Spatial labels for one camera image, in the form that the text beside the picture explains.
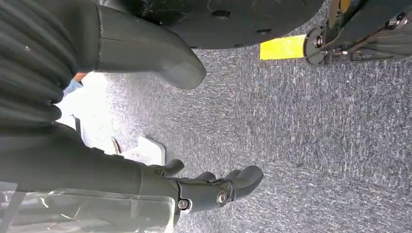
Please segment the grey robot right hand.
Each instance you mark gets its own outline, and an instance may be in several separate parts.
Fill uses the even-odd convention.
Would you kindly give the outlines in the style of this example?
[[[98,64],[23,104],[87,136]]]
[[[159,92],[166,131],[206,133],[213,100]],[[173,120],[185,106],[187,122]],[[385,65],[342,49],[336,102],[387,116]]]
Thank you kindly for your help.
[[[251,194],[257,166],[217,179],[178,178],[175,159],[146,165],[86,146],[58,122],[57,104],[80,72],[158,73],[180,89],[206,75],[175,33],[93,0],[0,3],[0,228],[143,233],[181,213],[224,207]]]

